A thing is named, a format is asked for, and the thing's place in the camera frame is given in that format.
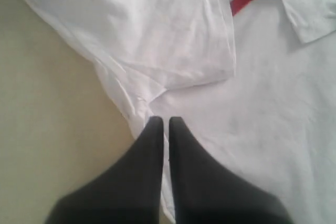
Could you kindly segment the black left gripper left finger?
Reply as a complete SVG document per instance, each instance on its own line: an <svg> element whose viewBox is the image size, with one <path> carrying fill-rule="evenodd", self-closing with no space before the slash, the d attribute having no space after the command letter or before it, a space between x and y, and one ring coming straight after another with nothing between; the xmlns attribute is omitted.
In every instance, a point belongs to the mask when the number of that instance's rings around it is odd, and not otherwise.
<svg viewBox="0 0 336 224"><path fill-rule="evenodd" d="M151 117L129 150L93 181L60 199L46 223L159 223L164 126Z"/></svg>

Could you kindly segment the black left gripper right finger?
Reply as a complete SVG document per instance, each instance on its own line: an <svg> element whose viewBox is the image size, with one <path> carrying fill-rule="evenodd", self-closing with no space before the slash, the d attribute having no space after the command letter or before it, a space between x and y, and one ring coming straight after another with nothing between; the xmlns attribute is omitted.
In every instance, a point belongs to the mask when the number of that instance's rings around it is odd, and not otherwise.
<svg viewBox="0 0 336 224"><path fill-rule="evenodd" d="M277 197L222 166L180 117L169 121L169 163L176 223L291 223Z"/></svg>

